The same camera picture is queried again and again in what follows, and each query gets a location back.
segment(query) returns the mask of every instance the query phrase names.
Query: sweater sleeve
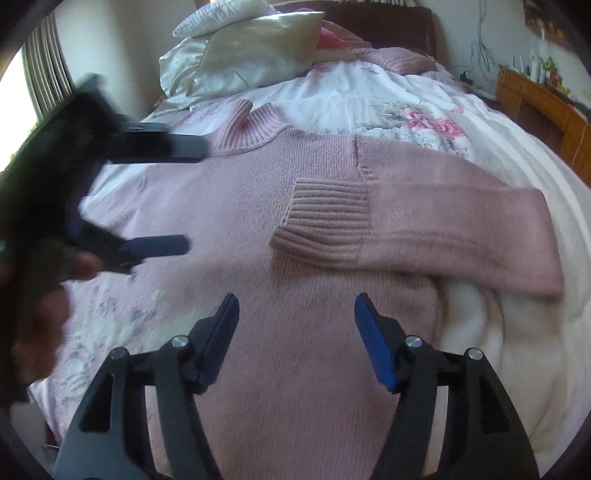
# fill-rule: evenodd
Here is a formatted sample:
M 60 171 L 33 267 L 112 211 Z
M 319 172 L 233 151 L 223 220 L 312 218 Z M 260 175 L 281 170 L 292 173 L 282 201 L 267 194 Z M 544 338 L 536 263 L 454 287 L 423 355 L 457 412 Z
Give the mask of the sweater sleeve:
M 299 179 L 270 245 L 322 268 L 465 278 L 546 297 L 564 288 L 543 194 L 500 181 Z

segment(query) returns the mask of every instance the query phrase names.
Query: wooden dresser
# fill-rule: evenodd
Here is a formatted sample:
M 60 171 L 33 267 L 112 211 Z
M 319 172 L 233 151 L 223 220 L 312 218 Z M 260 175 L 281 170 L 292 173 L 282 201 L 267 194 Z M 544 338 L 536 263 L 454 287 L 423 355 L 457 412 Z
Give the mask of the wooden dresser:
M 591 186 L 591 127 L 568 104 L 525 75 L 501 67 L 496 97 L 505 114 L 535 135 Z

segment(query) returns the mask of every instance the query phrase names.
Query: curtain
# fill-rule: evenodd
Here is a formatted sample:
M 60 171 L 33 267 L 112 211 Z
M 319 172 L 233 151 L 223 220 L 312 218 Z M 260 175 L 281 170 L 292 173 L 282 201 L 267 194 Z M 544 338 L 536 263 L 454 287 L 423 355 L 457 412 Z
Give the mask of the curtain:
M 38 117 L 42 118 L 73 89 L 53 12 L 27 38 L 23 46 L 23 61 L 31 99 Z

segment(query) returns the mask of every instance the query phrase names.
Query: satin pillowcase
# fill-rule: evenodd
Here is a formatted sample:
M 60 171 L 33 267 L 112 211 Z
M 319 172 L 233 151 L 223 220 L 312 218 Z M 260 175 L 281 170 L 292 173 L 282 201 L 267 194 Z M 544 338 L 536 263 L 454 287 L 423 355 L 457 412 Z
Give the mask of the satin pillowcase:
M 291 80 L 310 68 L 323 12 L 271 15 L 185 38 L 160 57 L 160 84 L 180 108 Z
M 203 5 L 183 20 L 174 29 L 173 37 L 200 37 L 235 22 L 262 17 L 274 11 L 265 0 L 218 0 Z

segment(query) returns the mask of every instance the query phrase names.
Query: ribbed turtleneck collar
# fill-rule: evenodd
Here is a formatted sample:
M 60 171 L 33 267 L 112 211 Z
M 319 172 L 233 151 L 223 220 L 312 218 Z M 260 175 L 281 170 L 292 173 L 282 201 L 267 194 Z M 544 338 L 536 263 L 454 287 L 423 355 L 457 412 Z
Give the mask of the ribbed turtleneck collar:
M 231 155 L 253 150 L 289 127 L 281 122 L 270 103 L 252 110 L 249 100 L 237 100 L 221 127 L 205 135 L 210 155 Z

